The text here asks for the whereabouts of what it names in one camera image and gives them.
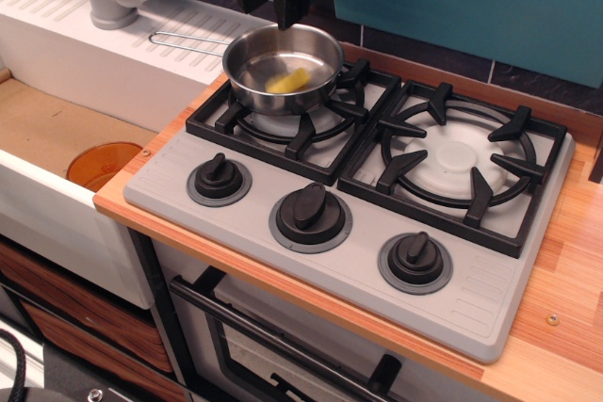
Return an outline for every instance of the orange bowl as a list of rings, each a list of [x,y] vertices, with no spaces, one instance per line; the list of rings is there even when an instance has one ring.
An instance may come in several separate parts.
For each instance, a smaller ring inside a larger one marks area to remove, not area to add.
[[[141,146],[125,141],[94,146],[72,161],[67,169],[67,179],[97,192],[140,150]]]

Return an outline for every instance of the wooden counter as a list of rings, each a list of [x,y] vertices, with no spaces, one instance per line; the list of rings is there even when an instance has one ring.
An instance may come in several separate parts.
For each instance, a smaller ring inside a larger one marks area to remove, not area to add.
[[[505,88],[489,86],[397,58],[345,45],[346,58],[367,57],[375,69],[566,124],[577,149],[542,249],[502,356],[481,364],[415,333],[262,265],[130,204],[122,190],[149,156],[184,127],[185,119],[225,80],[194,100],[144,152],[96,194],[99,211],[126,226],[249,281],[306,310],[502,400],[603,400],[603,185],[588,181],[603,118]],[[555,315],[559,324],[547,321]]]

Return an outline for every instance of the stainless steel pot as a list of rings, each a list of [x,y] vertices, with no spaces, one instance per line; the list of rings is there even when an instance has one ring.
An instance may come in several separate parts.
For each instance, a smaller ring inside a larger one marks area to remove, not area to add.
[[[149,40],[155,44],[221,56],[193,47],[154,40],[168,35],[193,40],[209,40],[171,32],[155,32]],[[228,44],[222,65],[238,101],[253,112],[265,115],[301,115],[321,107],[335,90],[336,78],[343,67],[343,50],[328,33],[309,25],[294,24],[279,30],[277,24],[246,32]],[[303,89],[290,93],[268,93],[265,85],[275,75],[298,68],[310,74]]]

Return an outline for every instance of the metal wire handle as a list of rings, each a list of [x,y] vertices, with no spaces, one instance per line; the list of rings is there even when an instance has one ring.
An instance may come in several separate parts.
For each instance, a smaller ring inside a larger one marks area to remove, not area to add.
[[[205,49],[197,49],[196,47],[184,46],[182,44],[175,44],[172,42],[154,40],[154,37],[156,35],[165,35],[168,37],[184,38],[187,40],[213,42],[214,44],[230,44],[230,41],[214,40],[213,38],[195,37],[193,35],[183,35],[181,33],[166,32],[163,30],[159,30],[159,31],[154,32],[151,35],[149,35],[149,41],[152,42],[153,44],[159,44],[161,46],[168,46],[168,47],[175,47],[176,49],[184,49],[185,51],[199,52],[201,54],[209,54],[211,56],[224,56],[224,53],[206,51]]]

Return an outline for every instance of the black cast iron grate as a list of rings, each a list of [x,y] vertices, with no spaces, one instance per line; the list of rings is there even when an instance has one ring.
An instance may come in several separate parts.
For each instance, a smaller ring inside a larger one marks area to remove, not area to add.
[[[377,103],[368,111],[365,108],[365,86],[374,84],[385,88]],[[252,112],[236,101],[230,82],[220,87],[186,122],[188,133],[207,139],[233,151],[285,169],[314,181],[333,185],[355,150],[356,144],[366,135],[376,113],[394,103],[401,95],[401,79],[395,75],[370,69],[367,60],[346,64],[336,84],[337,96],[326,100],[328,108],[340,117],[335,127],[317,132],[310,115],[300,117],[300,127],[293,137],[283,137],[256,128],[249,117]],[[216,112],[227,107],[216,120]],[[350,138],[331,163],[322,167],[304,159],[312,146],[352,131]]]
[[[425,102],[403,109],[411,96],[425,99]],[[431,193],[406,177],[411,169],[420,165],[427,157],[427,151],[392,155],[392,137],[421,139],[427,135],[426,131],[408,120],[419,113],[427,112],[437,124],[445,126],[450,110],[458,110],[470,116],[475,115],[499,123],[500,126],[488,136],[488,139],[492,142],[513,140],[523,150],[523,159],[500,154],[491,156],[492,162],[517,177],[517,181],[511,187],[495,195],[480,171],[474,167],[470,174],[472,197],[462,200]],[[412,81],[404,84],[403,94],[399,100],[385,108],[383,114],[377,121],[372,122],[371,126],[367,140],[362,143],[339,178],[337,187],[340,190],[489,249],[515,258],[520,256],[548,175],[567,132],[565,126],[536,119],[531,116],[530,109],[524,106],[519,106],[512,111],[457,95],[449,84],[440,84],[438,88],[434,88]],[[537,164],[536,151],[528,133],[549,137],[552,140],[552,147],[543,165]],[[370,185],[356,179],[355,175],[376,146],[381,147],[386,168],[376,184]],[[410,193],[431,205],[400,195],[397,192],[400,188],[403,189],[402,193]],[[530,203],[517,236],[509,237],[481,225],[489,208],[509,202],[520,194],[528,194]],[[465,209],[466,213],[463,217],[456,217],[432,205]]]

